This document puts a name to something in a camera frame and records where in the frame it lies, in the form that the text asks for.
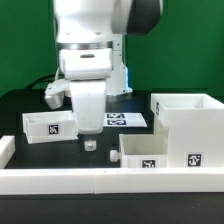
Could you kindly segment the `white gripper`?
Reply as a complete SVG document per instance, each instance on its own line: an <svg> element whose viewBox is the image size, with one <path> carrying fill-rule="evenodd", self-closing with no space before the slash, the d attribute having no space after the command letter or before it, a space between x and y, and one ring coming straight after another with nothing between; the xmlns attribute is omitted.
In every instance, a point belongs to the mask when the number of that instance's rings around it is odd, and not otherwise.
<svg viewBox="0 0 224 224"><path fill-rule="evenodd" d="M112 71L112 49L61 50L60 70L69 80L74 118L80 134L103 130L106 107L106 79ZM95 135L84 136L86 151L95 151Z"/></svg>

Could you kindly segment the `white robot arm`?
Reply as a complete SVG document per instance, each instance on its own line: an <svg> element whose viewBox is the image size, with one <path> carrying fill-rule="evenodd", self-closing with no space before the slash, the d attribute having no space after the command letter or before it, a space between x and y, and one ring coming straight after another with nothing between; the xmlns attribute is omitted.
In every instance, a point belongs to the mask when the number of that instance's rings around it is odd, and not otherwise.
<svg viewBox="0 0 224 224"><path fill-rule="evenodd" d="M53 0L58 72L46 95L71 97L87 151L97 148L106 99L129 93L123 37L146 35L159 22L163 0Z"/></svg>

